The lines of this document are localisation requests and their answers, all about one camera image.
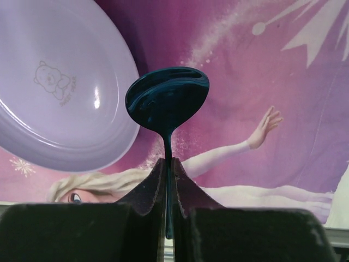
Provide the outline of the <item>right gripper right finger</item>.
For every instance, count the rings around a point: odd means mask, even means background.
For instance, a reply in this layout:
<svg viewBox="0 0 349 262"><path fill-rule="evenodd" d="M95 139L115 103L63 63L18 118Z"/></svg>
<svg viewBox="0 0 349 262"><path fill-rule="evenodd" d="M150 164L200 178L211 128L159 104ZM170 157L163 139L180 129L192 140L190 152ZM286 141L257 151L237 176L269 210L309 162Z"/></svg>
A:
<svg viewBox="0 0 349 262"><path fill-rule="evenodd" d="M173 159L175 261L335 261L319 220L302 209L224 208Z"/></svg>

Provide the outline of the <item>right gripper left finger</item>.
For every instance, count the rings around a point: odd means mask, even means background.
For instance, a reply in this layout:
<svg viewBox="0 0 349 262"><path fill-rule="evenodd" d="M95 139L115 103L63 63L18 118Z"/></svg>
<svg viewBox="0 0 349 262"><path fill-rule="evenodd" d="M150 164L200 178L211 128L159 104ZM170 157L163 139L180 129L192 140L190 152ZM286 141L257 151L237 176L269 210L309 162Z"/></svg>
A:
<svg viewBox="0 0 349 262"><path fill-rule="evenodd" d="M112 204L16 204L1 214L1 261L163 261L166 162Z"/></svg>

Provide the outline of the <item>purple printed cloth placemat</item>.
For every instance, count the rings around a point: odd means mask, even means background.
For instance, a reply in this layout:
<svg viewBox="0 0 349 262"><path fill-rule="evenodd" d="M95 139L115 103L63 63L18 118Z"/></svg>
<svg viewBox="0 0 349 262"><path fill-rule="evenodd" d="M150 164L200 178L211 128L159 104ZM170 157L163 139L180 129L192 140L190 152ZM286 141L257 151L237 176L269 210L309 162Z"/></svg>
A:
<svg viewBox="0 0 349 262"><path fill-rule="evenodd" d="M203 107L172 137L188 176L226 207L296 207L348 228L348 1L95 1L138 77L203 71ZM139 127L100 170L66 172L1 147L1 203L115 201L164 156Z"/></svg>

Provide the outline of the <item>blue spoon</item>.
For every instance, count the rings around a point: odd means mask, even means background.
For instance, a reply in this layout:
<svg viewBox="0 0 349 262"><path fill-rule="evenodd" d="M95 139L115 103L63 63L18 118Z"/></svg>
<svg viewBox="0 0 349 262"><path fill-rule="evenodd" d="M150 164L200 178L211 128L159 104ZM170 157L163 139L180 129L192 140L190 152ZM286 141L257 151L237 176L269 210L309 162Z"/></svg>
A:
<svg viewBox="0 0 349 262"><path fill-rule="evenodd" d="M157 133L165 152L165 236L174 237L171 161L173 132L194 116L209 92L208 76L192 67L168 67L138 78L127 90L125 107L133 121Z"/></svg>

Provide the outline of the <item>lilac plastic plate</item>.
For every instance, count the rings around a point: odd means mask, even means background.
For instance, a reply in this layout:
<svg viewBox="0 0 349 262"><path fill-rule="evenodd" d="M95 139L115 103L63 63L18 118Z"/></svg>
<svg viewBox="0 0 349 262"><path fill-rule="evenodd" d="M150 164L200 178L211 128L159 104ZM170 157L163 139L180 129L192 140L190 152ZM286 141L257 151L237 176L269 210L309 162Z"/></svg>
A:
<svg viewBox="0 0 349 262"><path fill-rule="evenodd" d="M66 172L105 168L139 126L125 109L138 78L95 1L1 1L1 147Z"/></svg>

